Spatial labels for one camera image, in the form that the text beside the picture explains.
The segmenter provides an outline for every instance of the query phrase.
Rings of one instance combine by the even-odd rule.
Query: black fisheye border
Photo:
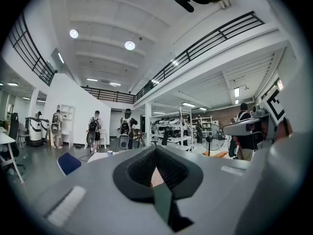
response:
[[[0,0],[1,8],[1,34],[0,46],[3,43],[10,31],[11,26],[23,8],[31,0]],[[306,39],[306,44],[310,55],[312,55],[313,37],[312,25],[310,24],[310,8],[312,7],[311,0],[281,0],[295,17],[295,22],[298,23],[302,30],[302,34]],[[311,229],[310,202],[312,197],[312,161],[307,177],[303,182],[299,192],[292,200],[291,204],[279,216],[274,224],[266,231],[266,234],[282,234],[297,230],[306,232]],[[0,199],[1,199],[1,224],[2,229],[23,230],[30,234],[69,234],[65,231],[57,229],[43,217],[37,215],[30,205],[22,203],[21,199],[16,196],[16,193],[11,188],[4,174],[0,170]]]

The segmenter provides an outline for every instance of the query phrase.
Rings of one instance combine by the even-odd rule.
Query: round ceiling light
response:
[[[76,29],[71,29],[69,31],[69,35],[72,37],[72,38],[78,38],[78,31]]]
[[[127,42],[125,43],[125,48],[128,49],[128,50],[133,50],[133,49],[135,49],[135,44],[134,44],[134,42],[132,42],[132,41],[127,41]]]

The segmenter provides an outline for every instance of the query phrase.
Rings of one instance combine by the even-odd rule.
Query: brick wall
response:
[[[248,112],[252,111],[253,103],[248,104]],[[219,121],[219,125],[222,128],[225,125],[230,124],[230,120],[234,118],[240,112],[240,105],[238,107],[227,108],[218,111],[207,111],[205,113],[192,114],[192,118],[213,116],[214,120]]]

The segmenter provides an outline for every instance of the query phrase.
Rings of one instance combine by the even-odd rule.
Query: white partition wall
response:
[[[106,144],[110,144],[110,117],[111,108],[100,102],[78,86],[67,75],[57,73],[54,75],[45,103],[45,118],[52,120],[58,105],[74,106],[73,116],[73,143],[84,144],[88,121],[94,116],[96,110],[100,111],[103,129],[106,130]]]

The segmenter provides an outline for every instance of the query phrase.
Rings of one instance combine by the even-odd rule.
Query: standing fan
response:
[[[210,128],[210,130],[212,130],[212,132],[206,134],[206,137],[202,139],[202,146],[206,148],[208,156],[210,156],[211,151],[220,149],[224,145],[226,139],[218,125],[211,124],[211,126],[212,128]]]

